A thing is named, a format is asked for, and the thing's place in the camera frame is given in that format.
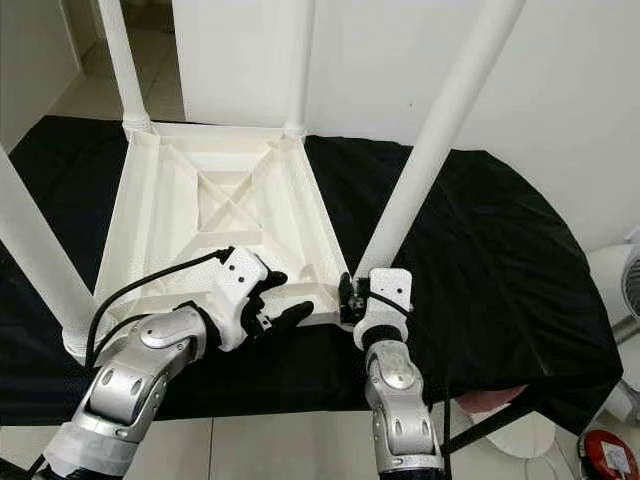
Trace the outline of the white plastic children table top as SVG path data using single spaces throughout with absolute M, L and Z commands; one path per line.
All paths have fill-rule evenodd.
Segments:
M 122 178 L 93 288 L 101 329 L 193 300 L 211 308 L 209 253 L 255 252 L 288 282 L 262 294 L 265 312 L 314 302 L 303 326 L 340 329 L 347 264 L 303 137 L 282 128 L 151 124 L 125 128 Z

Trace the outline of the black table cloth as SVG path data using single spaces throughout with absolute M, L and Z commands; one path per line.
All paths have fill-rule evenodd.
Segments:
M 306 154 L 344 259 L 355 268 L 410 146 L 310 136 Z M 10 151 L 83 282 L 96 283 L 122 177 L 120 122 L 45 116 Z M 412 360 L 439 401 L 527 387 L 536 411 L 588 428 L 622 364 L 588 257 L 566 221 L 511 166 L 453 150 L 394 266 L 413 274 Z M 58 425 L 92 378 L 12 256 L 1 265 L 4 426 Z M 262 348 L 210 355 L 174 380 L 157 420 L 369 410 L 352 333 L 298 326 Z

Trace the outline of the pink rounded object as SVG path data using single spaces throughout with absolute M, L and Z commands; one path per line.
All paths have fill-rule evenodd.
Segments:
M 471 390 L 453 397 L 453 401 L 458 407 L 462 408 L 467 415 L 476 415 L 476 413 L 492 412 L 500 410 L 521 396 L 525 392 L 526 385 L 520 387 L 512 387 L 500 390 Z

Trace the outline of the black metal table leg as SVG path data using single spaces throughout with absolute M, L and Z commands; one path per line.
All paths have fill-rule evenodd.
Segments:
M 0 458 L 0 480 L 29 480 L 26 468 Z
M 454 452 L 467 447 L 476 440 L 484 438 L 484 436 L 495 433 L 504 426 L 511 425 L 512 422 L 522 419 L 529 413 L 538 410 L 540 404 L 543 403 L 541 397 L 530 397 L 529 399 L 515 399 L 506 407 L 499 408 L 492 416 L 486 417 L 483 421 L 476 422 L 471 428 L 461 431 L 457 435 L 445 436 L 440 449 L 445 457 L 451 456 Z

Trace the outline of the red round floor device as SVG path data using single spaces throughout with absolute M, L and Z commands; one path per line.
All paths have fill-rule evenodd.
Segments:
M 640 460 L 626 443 L 607 430 L 590 430 L 580 439 L 584 480 L 640 480 Z

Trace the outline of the white door frame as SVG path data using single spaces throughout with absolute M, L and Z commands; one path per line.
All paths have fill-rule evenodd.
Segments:
M 60 0 L 70 41 L 79 54 L 104 40 L 99 0 Z

